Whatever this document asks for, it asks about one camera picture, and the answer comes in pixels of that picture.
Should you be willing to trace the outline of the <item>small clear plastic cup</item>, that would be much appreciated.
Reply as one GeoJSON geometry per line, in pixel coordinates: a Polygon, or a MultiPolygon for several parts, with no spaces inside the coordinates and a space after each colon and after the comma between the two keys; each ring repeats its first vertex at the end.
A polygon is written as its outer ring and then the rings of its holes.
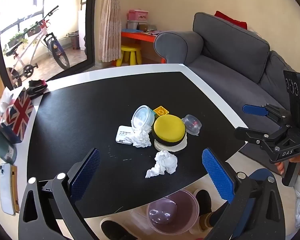
{"type": "Polygon", "coordinates": [[[195,116],[187,114],[182,121],[186,127],[186,132],[198,136],[200,133],[200,129],[202,127],[202,123],[195,116]]]}

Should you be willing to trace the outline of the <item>yellow black round case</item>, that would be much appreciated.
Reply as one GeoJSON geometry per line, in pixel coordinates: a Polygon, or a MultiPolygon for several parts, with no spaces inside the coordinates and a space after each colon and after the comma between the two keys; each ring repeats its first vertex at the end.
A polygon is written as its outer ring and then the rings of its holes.
{"type": "Polygon", "coordinates": [[[159,116],[152,126],[154,139],[165,146],[178,145],[184,139],[185,134],[186,128],[183,121],[175,115],[159,116]]]}

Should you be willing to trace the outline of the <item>white tissue front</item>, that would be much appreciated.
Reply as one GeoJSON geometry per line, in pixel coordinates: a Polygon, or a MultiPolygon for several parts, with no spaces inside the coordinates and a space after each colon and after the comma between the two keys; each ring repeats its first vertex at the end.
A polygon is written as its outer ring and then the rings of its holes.
{"type": "Polygon", "coordinates": [[[145,178],[164,175],[165,172],[173,174],[178,166],[178,158],[166,150],[158,152],[154,160],[156,163],[154,167],[147,170],[145,178]]]}

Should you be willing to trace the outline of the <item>white tissue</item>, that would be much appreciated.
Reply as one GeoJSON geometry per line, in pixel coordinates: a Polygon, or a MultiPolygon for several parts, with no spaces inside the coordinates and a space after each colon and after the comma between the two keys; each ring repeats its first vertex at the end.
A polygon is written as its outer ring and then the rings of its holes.
{"type": "Polygon", "coordinates": [[[132,144],[136,148],[146,148],[151,146],[151,141],[149,137],[149,132],[151,131],[151,127],[148,124],[137,122],[134,124],[132,122],[132,144]]]}
{"type": "Polygon", "coordinates": [[[165,172],[173,174],[178,166],[178,158],[166,150],[158,152],[154,160],[156,163],[154,167],[147,170],[145,178],[164,175],[165,172]]]}

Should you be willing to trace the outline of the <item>white small card box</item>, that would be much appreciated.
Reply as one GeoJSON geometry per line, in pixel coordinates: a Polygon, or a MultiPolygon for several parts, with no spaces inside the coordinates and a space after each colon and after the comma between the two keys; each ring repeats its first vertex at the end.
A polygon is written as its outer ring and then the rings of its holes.
{"type": "Polygon", "coordinates": [[[115,141],[119,144],[131,145],[133,144],[134,131],[132,127],[129,126],[119,126],[115,141]]]}

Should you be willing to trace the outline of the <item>yellow toy brick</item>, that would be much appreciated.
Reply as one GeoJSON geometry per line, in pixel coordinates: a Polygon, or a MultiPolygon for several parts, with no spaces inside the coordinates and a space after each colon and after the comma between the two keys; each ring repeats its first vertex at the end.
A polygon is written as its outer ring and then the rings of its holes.
{"type": "Polygon", "coordinates": [[[163,106],[157,107],[156,109],[153,110],[153,112],[155,113],[155,116],[162,116],[162,115],[169,114],[169,111],[165,109],[163,106]]]}

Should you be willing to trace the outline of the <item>clear round container blue lid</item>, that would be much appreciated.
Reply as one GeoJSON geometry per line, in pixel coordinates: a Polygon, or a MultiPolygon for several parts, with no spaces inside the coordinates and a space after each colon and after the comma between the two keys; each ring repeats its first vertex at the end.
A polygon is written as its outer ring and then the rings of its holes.
{"type": "Polygon", "coordinates": [[[155,113],[146,105],[140,106],[133,114],[131,125],[133,129],[140,129],[149,133],[155,121],[155,113]]]}

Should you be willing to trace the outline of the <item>pink translucent trash bin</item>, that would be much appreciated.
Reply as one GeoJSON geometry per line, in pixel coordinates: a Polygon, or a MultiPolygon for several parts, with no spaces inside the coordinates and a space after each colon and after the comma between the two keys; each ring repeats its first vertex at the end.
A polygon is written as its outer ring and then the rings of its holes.
{"type": "Polygon", "coordinates": [[[189,231],[198,217],[198,201],[186,190],[179,190],[148,204],[146,211],[149,225],[163,235],[179,235],[189,231]]]}

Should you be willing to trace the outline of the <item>black slipper right foot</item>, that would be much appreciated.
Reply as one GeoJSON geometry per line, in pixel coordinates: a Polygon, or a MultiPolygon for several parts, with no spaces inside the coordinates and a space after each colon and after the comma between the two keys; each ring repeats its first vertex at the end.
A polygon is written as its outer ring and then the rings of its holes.
{"type": "Polygon", "coordinates": [[[194,196],[199,204],[199,216],[196,224],[193,226],[193,230],[195,232],[203,232],[211,227],[209,222],[209,219],[212,215],[211,197],[204,189],[197,189],[194,192],[194,196]]]}

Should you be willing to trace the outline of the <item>black slipper foot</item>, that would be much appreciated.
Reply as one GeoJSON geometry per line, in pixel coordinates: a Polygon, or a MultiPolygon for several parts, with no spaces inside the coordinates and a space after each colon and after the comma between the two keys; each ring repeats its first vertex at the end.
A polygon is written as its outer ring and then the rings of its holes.
{"type": "Polygon", "coordinates": [[[204,189],[197,189],[194,192],[194,196],[199,204],[199,216],[196,224],[193,226],[193,230],[195,232],[203,232],[211,227],[209,222],[209,219],[212,215],[211,197],[204,189]]]}
{"type": "Polygon", "coordinates": [[[100,228],[110,240],[137,240],[139,237],[132,234],[124,226],[110,218],[104,218],[100,222],[100,228]]]}

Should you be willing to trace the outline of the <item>wooden notebook under phone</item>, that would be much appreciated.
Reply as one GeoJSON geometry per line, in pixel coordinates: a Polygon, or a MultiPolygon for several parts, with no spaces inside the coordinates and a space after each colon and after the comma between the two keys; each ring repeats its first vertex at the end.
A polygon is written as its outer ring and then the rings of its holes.
{"type": "Polygon", "coordinates": [[[17,189],[17,167],[11,166],[12,198],[15,213],[19,213],[18,189],[17,189]]]}

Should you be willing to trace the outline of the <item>white smartphone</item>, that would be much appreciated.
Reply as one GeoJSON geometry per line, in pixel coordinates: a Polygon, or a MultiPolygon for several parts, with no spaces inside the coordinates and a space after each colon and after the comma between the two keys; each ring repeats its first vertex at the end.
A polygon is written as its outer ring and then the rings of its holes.
{"type": "Polygon", "coordinates": [[[15,214],[12,194],[12,168],[9,163],[0,165],[0,204],[4,213],[12,216],[15,214]]]}

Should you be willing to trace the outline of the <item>black slipper left foot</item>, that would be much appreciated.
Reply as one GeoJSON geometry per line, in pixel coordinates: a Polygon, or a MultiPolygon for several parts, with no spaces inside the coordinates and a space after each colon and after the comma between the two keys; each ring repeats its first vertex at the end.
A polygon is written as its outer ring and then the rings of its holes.
{"type": "Polygon", "coordinates": [[[137,240],[139,237],[132,234],[124,226],[110,218],[104,218],[100,222],[100,228],[110,240],[137,240]]]}

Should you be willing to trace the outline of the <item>grey fabric sofa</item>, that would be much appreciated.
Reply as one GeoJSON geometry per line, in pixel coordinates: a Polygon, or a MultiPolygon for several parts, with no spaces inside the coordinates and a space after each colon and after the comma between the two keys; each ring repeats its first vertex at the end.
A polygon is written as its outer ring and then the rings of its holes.
{"type": "Polygon", "coordinates": [[[273,133],[278,126],[246,114],[244,105],[290,108],[284,71],[290,66],[257,34],[203,12],[192,31],[167,31],[154,43],[168,63],[182,63],[204,80],[250,128],[273,133]]]}

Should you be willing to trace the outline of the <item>teal water bottle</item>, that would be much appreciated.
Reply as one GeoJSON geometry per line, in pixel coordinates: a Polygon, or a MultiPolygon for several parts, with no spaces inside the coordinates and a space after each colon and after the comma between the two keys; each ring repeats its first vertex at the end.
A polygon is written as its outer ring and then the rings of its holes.
{"type": "Polygon", "coordinates": [[[11,165],[17,158],[17,149],[0,131],[0,158],[11,165]]]}

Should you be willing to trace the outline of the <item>red cushion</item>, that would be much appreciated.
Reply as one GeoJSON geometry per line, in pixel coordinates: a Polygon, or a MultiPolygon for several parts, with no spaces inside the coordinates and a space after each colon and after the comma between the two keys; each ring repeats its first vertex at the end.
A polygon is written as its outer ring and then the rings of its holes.
{"type": "Polygon", "coordinates": [[[243,28],[243,29],[246,29],[246,30],[248,29],[248,25],[246,22],[234,20],[233,18],[230,18],[229,16],[227,16],[226,14],[224,14],[220,11],[216,11],[214,16],[221,18],[223,20],[226,20],[234,25],[237,25],[237,26],[243,28]]]}

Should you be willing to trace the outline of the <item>union jack tissue box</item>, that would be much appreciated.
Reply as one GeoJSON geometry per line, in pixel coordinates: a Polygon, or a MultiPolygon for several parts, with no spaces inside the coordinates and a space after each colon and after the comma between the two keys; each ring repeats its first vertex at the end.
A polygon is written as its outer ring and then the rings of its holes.
{"type": "Polygon", "coordinates": [[[33,109],[25,87],[4,89],[0,100],[0,130],[11,143],[23,141],[33,109]]]}

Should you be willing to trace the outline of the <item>white bicycle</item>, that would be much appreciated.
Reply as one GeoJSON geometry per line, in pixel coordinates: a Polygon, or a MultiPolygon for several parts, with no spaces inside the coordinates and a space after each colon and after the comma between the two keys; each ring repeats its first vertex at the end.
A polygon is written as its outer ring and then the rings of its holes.
{"type": "Polygon", "coordinates": [[[14,88],[22,85],[22,78],[28,79],[38,68],[38,63],[34,62],[34,56],[40,44],[42,44],[52,55],[55,62],[63,70],[70,68],[68,56],[61,43],[53,32],[48,32],[49,17],[52,16],[59,6],[54,7],[41,20],[35,22],[33,26],[25,29],[23,33],[16,34],[11,40],[11,46],[4,49],[6,57],[12,56],[15,60],[13,66],[7,68],[7,74],[14,88]]]}

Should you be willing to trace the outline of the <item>yellow plastic stool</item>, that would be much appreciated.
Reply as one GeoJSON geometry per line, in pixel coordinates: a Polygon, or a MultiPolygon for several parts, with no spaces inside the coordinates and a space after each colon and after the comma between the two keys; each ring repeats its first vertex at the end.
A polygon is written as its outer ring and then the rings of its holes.
{"type": "Polygon", "coordinates": [[[121,57],[116,60],[116,66],[122,66],[123,62],[128,62],[131,66],[142,64],[141,48],[137,45],[122,45],[121,57]]]}

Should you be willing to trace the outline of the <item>orange kids table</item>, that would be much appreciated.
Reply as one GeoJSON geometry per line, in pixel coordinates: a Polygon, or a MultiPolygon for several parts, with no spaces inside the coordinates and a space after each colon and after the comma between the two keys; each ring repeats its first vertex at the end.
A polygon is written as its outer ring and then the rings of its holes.
{"type": "Polygon", "coordinates": [[[121,31],[123,41],[129,44],[137,44],[142,49],[142,57],[156,63],[166,63],[166,60],[161,58],[154,49],[154,41],[156,36],[144,33],[129,33],[121,31]]]}

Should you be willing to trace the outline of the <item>pink storage box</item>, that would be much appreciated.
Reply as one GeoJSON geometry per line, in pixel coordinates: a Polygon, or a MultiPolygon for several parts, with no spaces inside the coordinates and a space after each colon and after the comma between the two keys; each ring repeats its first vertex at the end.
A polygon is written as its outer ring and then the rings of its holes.
{"type": "Polygon", "coordinates": [[[129,10],[127,20],[129,21],[147,21],[148,11],[145,10],[129,10]]]}

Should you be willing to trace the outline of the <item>patterned beige curtain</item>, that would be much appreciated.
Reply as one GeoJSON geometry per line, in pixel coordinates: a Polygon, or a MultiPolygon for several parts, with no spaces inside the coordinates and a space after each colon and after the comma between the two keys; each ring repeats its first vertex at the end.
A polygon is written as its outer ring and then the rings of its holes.
{"type": "Polygon", "coordinates": [[[121,57],[120,0],[104,0],[100,21],[98,57],[111,62],[121,57]]]}

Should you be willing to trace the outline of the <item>black door frame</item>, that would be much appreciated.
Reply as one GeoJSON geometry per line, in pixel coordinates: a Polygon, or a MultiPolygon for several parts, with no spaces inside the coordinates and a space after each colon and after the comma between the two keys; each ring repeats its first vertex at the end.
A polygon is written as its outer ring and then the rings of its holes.
{"type": "MultiPolygon", "coordinates": [[[[79,74],[88,70],[95,64],[95,3],[96,0],[87,0],[86,12],[85,12],[85,33],[86,33],[86,45],[87,45],[87,59],[81,63],[78,63],[71,67],[69,70],[65,70],[50,79],[58,80],[67,76],[72,76],[75,74],[79,74]]],[[[0,42],[0,82],[4,85],[4,87],[8,87],[12,89],[12,82],[10,81],[6,65],[4,63],[3,54],[1,51],[1,42],[0,42]]]]}

